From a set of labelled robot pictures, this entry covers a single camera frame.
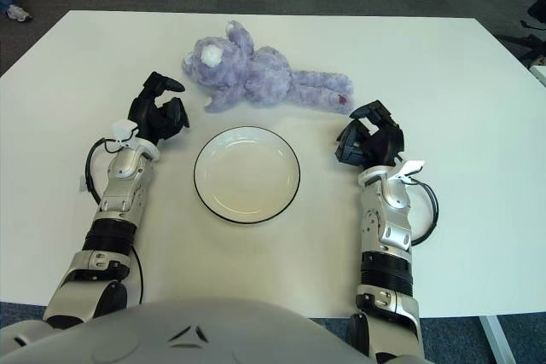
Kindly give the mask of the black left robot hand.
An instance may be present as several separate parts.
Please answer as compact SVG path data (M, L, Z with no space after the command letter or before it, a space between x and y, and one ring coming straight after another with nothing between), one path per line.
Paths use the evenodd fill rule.
M165 91L181 93L185 88L178 81L152 72L143 84L141 93L131 103L128 119L137 125L136 137L158 144L189 127L189 116L182 100L173 97L161 107L155 99Z

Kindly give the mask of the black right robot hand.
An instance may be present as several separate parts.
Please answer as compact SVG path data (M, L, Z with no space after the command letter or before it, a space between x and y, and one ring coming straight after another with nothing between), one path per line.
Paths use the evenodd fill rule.
M391 113L379 101L359 107L350 114L351 122L342 130L335 156L343 164L394 166L404 150L404 133Z

